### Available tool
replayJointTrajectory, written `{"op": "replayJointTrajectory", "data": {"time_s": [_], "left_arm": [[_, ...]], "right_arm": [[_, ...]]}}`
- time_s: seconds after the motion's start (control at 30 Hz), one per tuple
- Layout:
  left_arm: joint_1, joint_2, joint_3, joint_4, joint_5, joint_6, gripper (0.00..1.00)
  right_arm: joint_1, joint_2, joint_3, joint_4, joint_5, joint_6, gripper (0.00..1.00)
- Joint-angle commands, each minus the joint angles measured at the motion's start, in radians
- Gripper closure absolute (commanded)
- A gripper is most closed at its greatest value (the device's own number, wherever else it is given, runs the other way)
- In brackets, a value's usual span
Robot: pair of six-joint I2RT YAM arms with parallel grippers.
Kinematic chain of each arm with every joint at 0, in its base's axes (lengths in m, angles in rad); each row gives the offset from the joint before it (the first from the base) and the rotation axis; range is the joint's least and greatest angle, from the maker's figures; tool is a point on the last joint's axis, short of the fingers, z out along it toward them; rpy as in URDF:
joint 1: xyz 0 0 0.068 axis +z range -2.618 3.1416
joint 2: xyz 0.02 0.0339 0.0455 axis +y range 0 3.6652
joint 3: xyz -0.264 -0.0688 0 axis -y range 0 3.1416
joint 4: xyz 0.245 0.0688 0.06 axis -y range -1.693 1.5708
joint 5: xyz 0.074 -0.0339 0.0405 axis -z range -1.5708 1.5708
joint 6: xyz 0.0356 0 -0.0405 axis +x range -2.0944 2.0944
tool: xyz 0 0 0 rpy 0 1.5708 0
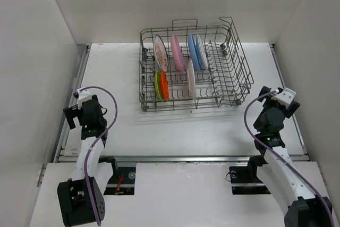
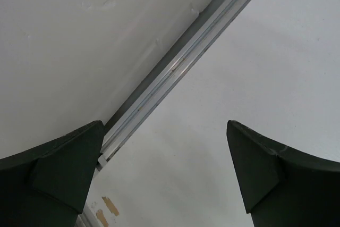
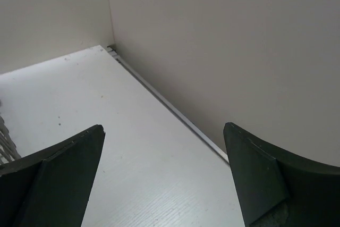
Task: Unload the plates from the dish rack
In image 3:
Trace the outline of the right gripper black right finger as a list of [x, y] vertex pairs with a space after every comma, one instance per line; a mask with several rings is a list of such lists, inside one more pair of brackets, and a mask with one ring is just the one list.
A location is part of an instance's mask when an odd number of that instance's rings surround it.
[[232, 122], [223, 134], [245, 226], [339, 226], [339, 167], [293, 154]]

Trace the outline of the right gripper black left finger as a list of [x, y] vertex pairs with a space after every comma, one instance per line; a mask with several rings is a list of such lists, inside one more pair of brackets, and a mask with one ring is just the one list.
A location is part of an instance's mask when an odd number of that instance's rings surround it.
[[1, 165], [1, 226], [81, 226], [104, 139], [96, 124]]

